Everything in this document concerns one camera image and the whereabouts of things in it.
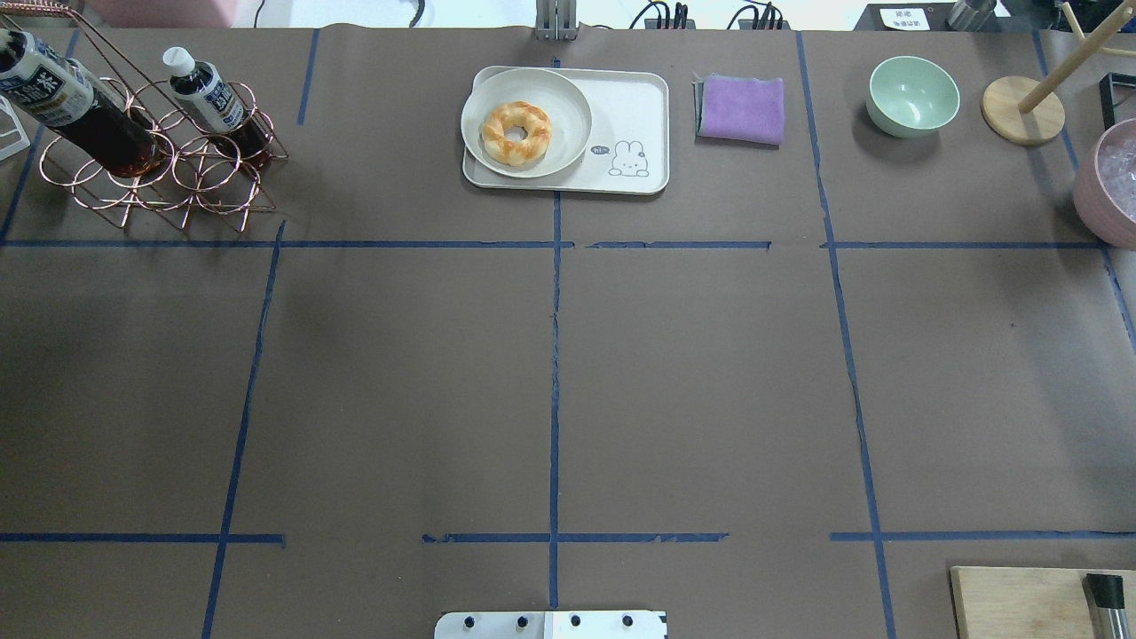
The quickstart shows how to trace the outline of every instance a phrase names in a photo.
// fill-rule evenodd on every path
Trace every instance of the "cutting board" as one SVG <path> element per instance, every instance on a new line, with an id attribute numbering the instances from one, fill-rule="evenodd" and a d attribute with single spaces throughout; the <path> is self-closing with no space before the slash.
<path id="1" fill-rule="evenodd" d="M 951 569 L 960 639 L 1095 639 L 1085 573 L 1119 574 L 1125 603 L 1136 601 L 1136 571 Z"/>

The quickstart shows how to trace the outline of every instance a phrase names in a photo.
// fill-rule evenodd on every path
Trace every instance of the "copper wire rack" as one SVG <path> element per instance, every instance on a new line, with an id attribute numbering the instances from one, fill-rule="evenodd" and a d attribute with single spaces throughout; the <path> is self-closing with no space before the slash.
<path id="1" fill-rule="evenodd" d="M 161 156 L 158 167 L 145 175 L 124 179 L 111 175 L 61 138 L 48 142 L 39 157 L 40 175 L 65 189 L 78 206 L 118 229 L 125 229 L 131 215 L 142 209 L 157 214 L 179 231 L 189 227 L 197 213 L 217 215 L 237 233 L 248 229 L 251 214 L 276 209 L 276 202 L 264 189 L 264 171 L 254 165 L 265 165 L 266 159 L 278 165 L 287 160 L 289 153 L 276 135 L 272 118 L 260 109 L 248 85 L 228 83 L 244 106 L 245 118 L 237 128 L 258 127 L 265 143 L 256 152 L 242 153 L 228 138 L 198 126 L 167 94 L 167 81 L 150 78 L 70 7 L 50 0 L 0 0 L 0 14 L 16 27 L 7 16 L 74 20 L 114 73 L 114 77 L 102 80 L 124 100 L 127 116 L 150 131 L 158 143 Z M 108 55 L 105 48 L 112 53 Z M 114 57 L 136 74 L 135 84 L 118 69 Z"/>

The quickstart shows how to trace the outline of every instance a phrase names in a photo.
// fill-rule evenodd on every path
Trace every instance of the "dark liquid bottle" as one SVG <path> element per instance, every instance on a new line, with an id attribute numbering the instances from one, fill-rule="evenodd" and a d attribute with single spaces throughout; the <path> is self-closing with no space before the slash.
<path id="1" fill-rule="evenodd" d="M 268 136 L 248 117 L 244 105 L 220 78 L 217 68 L 194 60 L 181 47 L 167 50 L 162 61 L 170 73 L 169 88 L 193 123 L 209 133 L 232 140 L 241 150 L 241 161 L 257 171 L 268 168 L 273 161 Z"/>
<path id="2" fill-rule="evenodd" d="M 0 30 L 0 92 L 108 173 L 136 177 L 161 164 L 149 131 L 75 74 L 50 47 L 25 32 Z"/>

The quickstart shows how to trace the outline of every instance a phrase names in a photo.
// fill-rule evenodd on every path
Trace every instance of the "plate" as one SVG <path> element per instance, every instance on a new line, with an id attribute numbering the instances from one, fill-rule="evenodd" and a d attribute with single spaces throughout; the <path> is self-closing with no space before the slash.
<path id="1" fill-rule="evenodd" d="M 552 123 L 552 140 L 544 157 L 524 166 L 501 164 L 485 152 L 482 124 L 503 102 L 524 100 L 540 107 Z M 542 68 L 499 73 L 474 89 L 461 109 L 461 138 L 466 148 L 492 171 L 510 177 L 543 177 L 579 159 L 592 133 L 592 107 L 567 77 Z"/>

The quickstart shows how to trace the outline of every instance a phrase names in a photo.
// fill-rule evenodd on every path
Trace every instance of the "bagel hole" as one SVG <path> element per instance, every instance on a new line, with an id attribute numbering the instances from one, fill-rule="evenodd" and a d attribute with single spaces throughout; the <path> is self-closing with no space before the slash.
<path id="1" fill-rule="evenodd" d="M 528 132 L 520 126 L 513 126 L 504 132 L 504 139 L 510 142 L 520 142 L 525 138 L 528 138 Z"/>

